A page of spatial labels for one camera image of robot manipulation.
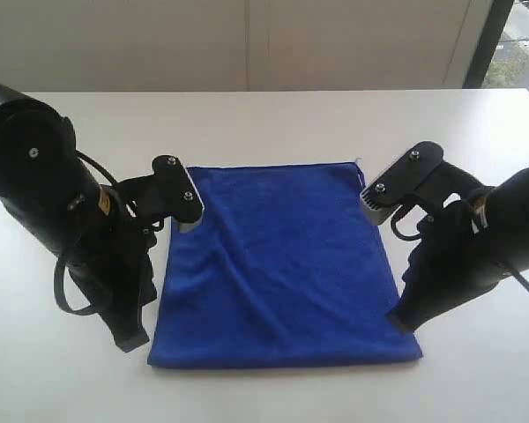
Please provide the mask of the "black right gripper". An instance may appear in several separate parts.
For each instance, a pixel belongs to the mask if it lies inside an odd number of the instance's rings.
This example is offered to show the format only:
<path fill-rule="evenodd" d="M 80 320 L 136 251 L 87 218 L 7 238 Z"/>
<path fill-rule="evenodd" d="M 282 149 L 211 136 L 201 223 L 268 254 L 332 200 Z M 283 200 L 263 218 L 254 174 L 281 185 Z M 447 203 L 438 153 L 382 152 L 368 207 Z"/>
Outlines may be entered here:
<path fill-rule="evenodd" d="M 471 301 L 511 276 L 492 246 L 488 193 L 433 204 L 417 225 L 421 242 L 408 257 L 405 290 L 385 318 L 401 333 Z"/>

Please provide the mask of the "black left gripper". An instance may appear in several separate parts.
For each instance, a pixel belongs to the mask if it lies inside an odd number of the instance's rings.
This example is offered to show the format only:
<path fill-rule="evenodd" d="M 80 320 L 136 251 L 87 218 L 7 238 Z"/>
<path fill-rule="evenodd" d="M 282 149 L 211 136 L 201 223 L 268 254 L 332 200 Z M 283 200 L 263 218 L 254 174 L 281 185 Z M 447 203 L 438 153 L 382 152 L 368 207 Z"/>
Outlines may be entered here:
<path fill-rule="evenodd" d="M 25 94 L 0 94 L 0 202 L 55 257 L 57 306 L 98 314 L 129 353 L 149 342 L 155 299 L 149 223 L 114 183 L 96 181 L 71 120 Z"/>

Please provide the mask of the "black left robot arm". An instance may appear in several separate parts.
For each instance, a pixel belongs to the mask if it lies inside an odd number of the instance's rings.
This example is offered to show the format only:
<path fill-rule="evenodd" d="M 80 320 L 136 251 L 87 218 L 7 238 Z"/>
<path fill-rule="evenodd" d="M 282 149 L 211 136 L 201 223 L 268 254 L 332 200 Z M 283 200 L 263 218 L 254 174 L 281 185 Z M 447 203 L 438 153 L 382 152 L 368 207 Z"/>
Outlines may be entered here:
<path fill-rule="evenodd" d="M 97 182 L 90 164 L 69 118 L 0 84 L 0 202 L 56 257 L 56 305 L 98 315 L 128 353 L 149 340 L 142 308 L 156 298 L 156 238 L 115 180 Z"/>

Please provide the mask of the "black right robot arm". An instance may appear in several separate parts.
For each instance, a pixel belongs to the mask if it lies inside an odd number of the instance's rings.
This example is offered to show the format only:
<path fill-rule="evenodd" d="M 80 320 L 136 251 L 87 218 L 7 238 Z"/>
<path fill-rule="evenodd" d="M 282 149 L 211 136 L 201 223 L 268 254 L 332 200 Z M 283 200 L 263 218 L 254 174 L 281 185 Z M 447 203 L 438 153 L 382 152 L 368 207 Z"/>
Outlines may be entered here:
<path fill-rule="evenodd" d="M 509 277 L 529 293 L 529 167 L 430 212 L 417 228 L 404 290 L 386 315 L 398 330 L 413 333 Z"/>

